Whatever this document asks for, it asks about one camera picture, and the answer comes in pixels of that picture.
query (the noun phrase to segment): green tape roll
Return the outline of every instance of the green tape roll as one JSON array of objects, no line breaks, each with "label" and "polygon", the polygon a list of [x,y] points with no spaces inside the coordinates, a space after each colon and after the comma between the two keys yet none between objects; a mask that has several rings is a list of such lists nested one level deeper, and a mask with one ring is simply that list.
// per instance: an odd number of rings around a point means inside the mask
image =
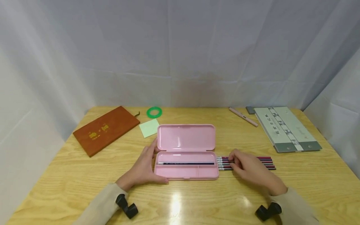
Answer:
[{"label": "green tape roll", "polygon": [[[152,115],[151,112],[152,112],[153,110],[157,110],[158,113],[157,113],[156,115]],[[161,114],[162,114],[162,110],[161,110],[159,107],[157,107],[157,106],[151,107],[150,109],[148,109],[148,110],[146,111],[146,115],[148,115],[148,117],[151,118],[151,119],[158,118],[158,117],[161,116]]]}]

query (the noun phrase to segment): sleeve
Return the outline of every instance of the sleeve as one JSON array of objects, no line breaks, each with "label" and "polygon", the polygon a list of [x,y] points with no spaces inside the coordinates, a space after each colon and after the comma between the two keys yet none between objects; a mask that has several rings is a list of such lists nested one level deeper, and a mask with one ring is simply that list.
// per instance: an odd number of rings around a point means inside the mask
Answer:
[{"label": "sleeve", "polygon": [[285,194],[270,196],[272,202],[280,205],[280,218],[283,225],[315,225],[319,221],[314,216],[310,206],[292,188]]},{"label": "sleeve", "polygon": [[127,193],[117,184],[108,184],[73,223],[73,225],[105,225],[113,214],[120,209],[115,203],[119,194]]}]

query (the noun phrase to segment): pencil eraser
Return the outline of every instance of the pencil eraser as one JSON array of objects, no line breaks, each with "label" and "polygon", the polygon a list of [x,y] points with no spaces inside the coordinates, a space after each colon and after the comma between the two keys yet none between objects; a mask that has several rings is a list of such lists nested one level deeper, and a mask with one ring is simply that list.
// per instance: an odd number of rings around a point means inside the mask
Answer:
[{"label": "pencil eraser", "polygon": [[248,111],[248,113],[249,113],[250,115],[255,114],[255,110],[254,110],[254,108],[252,108],[251,106],[247,106],[247,107],[245,107],[245,108],[246,108],[246,110]]}]

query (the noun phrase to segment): white curtain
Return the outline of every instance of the white curtain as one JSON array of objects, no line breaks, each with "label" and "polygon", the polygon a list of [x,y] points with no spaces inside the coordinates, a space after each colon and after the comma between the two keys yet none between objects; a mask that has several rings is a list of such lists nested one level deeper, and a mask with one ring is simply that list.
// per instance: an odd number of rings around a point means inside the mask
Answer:
[{"label": "white curtain", "polygon": [[360,177],[360,49],[304,111]]},{"label": "white curtain", "polygon": [[0,202],[16,196],[0,224],[95,105],[305,109],[359,48],[359,9],[358,0],[0,0]]}]

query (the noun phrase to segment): yellow sticky note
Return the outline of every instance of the yellow sticky note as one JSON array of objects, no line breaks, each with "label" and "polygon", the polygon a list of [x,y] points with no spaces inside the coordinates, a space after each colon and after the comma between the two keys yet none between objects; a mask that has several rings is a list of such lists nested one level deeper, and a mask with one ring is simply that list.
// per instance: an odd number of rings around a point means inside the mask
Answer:
[{"label": "yellow sticky note", "polygon": [[159,126],[159,122],[157,121],[157,119],[153,119],[148,122],[142,123],[139,126],[144,138],[147,138],[148,136],[157,133],[157,127]]}]

